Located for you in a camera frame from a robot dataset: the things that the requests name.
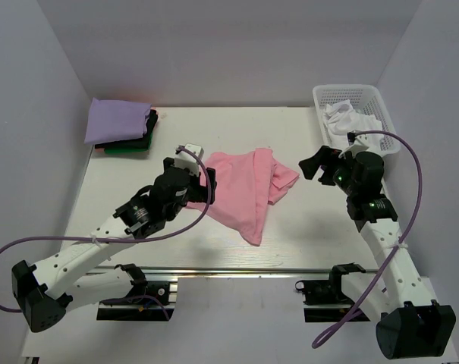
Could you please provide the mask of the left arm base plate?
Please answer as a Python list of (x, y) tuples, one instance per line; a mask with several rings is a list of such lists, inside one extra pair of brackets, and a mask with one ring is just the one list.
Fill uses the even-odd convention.
[(97, 321), (167, 322), (175, 308), (177, 280), (154, 276), (141, 288), (133, 288), (126, 300), (98, 305)]

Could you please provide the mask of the pink t-shirt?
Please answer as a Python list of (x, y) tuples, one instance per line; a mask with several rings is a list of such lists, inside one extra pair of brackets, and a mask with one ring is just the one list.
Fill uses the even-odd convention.
[(268, 207), (287, 194), (299, 173), (278, 162), (267, 148), (243, 155), (214, 152), (205, 166), (215, 170), (216, 180), (215, 201), (206, 214), (259, 246)]

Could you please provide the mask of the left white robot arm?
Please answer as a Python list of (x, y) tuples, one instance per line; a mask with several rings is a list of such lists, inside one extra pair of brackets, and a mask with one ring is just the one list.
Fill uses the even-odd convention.
[(115, 254), (159, 232), (190, 202), (208, 206), (215, 201), (215, 170), (166, 158), (164, 171), (116, 208), (86, 241), (78, 241), (42, 261), (17, 263), (11, 270), (13, 294), (30, 330), (38, 333), (57, 324), (68, 312), (94, 303), (156, 304), (165, 295), (147, 281), (135, 264), (118, 264), (111, 271), (90, 271)]

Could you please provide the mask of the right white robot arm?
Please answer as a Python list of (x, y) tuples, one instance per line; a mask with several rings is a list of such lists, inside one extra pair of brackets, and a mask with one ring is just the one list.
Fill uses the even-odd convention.
[(350, 303), (347, 317), (365, 315), (375, 322), (376, 340), (387, 359), (442, 356), (456, 315), (451, 306), (437, 302), (402, 242), (398, 215), (382, 186), (382, 157), (322, 146), (299, 166), (307, 180), (321, 171), (322, 185), (346, 194), (347, 213), (379, 266), (371, 276), (357, 263), (335, 265), (327, 280), (303, 281), (305, 303)]

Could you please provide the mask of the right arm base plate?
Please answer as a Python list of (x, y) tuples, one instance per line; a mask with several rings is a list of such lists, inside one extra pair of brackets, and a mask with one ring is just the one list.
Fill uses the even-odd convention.
[(354, 304), (342, 293), (333, 292), (328, 280), (300, 280), (294, 288), (303, 295), (306, 323), (339, 322)]

